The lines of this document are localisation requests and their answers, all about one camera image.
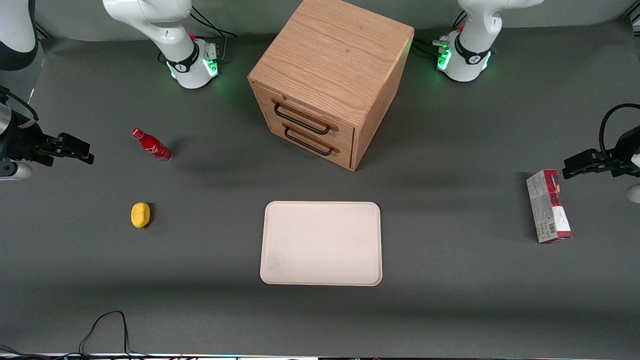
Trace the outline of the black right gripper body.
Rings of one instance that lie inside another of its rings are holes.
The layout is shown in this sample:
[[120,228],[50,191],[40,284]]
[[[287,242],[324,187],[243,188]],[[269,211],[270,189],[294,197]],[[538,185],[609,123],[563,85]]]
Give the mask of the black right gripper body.
[[53,155],[57,152],[54,145],[56,137],[44,133],[38,123],[19,127],[27,121],[22,114],[12,112],[1,133],[1,160],[35,162],[52,167]]

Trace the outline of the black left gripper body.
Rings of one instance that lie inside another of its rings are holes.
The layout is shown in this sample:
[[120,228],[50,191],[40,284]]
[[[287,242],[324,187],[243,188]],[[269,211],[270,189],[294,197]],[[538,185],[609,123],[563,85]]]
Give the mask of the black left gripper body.
[[611,165],[610,173],[613,178],[628,175],[640,177],[639,168],[640,126],[624,132],[615,146],[607,151]]

